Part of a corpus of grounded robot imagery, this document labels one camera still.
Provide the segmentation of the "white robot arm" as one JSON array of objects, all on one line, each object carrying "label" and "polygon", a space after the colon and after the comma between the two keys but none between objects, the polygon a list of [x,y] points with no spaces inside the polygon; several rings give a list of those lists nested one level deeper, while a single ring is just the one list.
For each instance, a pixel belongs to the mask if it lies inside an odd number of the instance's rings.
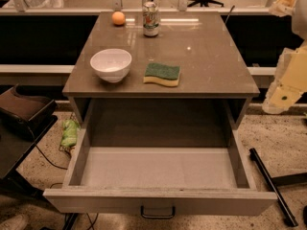
[{"label": "white robot arm", "polygon": [[276,0],[269,12],[292,18],[292,32],[303,39],[296,49],[285,48],[277,62],[262,109],[269,114],[287,111],[307,92],[307,0]]}]

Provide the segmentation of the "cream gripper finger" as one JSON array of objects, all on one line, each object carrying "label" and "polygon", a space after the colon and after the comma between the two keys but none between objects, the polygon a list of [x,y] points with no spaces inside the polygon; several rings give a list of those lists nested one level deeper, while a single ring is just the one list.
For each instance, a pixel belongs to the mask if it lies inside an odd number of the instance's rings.
[{"label": "cream gripper finger", "polygon": [[268,114],[280,114],[288,111],[301,96],[301,91],[273,82],[266,93],[262,109]]}]

